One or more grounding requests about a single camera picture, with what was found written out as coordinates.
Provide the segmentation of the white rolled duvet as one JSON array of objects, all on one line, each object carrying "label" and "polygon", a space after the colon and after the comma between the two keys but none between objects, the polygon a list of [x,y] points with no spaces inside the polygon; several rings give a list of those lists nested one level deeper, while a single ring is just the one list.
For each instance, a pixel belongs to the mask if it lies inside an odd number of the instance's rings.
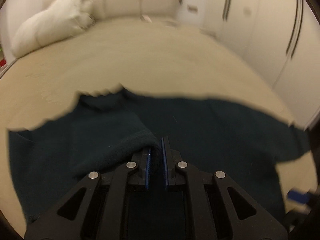
[{"label": "white rolled duvet", "polygon": [[52,43],[79,35],[93,20],[95,0],[55,0],[17,29],[11,51],[16,58]]}]

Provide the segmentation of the beige bed with sheet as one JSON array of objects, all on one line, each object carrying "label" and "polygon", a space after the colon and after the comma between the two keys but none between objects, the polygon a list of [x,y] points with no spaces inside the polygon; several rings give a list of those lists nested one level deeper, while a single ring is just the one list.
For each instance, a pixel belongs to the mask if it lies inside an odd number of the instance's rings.
[{"label": "beige bed with sheet", "polygon": [[120,87],[153,96],[236,101],[296,123],[248,64],[200,29],[166,18],[98,22],[18,59],[1,77],[1,211],[20,235],[25,219],[10,176],[8,129],[35,128],[67,113],[77,92],[97,95]]}]

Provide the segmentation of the small red object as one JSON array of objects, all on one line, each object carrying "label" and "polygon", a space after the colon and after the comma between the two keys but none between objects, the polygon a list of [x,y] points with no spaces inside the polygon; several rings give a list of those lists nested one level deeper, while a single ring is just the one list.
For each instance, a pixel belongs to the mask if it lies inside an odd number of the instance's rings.
[{"label": "small red object", "polygon": [[0,66],[3,67],[7,64],[6,59],[1,59]]}]

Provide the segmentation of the dark teal knit sweater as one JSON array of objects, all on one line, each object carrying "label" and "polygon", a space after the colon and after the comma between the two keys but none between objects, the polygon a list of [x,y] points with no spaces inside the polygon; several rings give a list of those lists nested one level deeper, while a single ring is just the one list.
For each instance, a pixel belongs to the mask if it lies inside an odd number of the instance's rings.
[{"label": "dark teal knit sweater", "polygon": [[276,164],[310,150],[302,129],[235,102],[153,98],[126,89],[81,94],[68,114],[8,133],[12,181],[26,221],[89,172],[113,171],[138,150],[158,149],[162,137],[199,170],[226,172],[278,220],[285,211]]}]

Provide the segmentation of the wall socket plate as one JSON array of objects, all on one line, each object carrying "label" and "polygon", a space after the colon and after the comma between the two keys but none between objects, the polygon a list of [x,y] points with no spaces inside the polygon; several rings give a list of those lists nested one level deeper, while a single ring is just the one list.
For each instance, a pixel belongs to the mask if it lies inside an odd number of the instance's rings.
[{"label": "wall socket plate", "polygon": [[187,5],[187,10],[194,14],[198,13],[198,7],[196,5]]}]

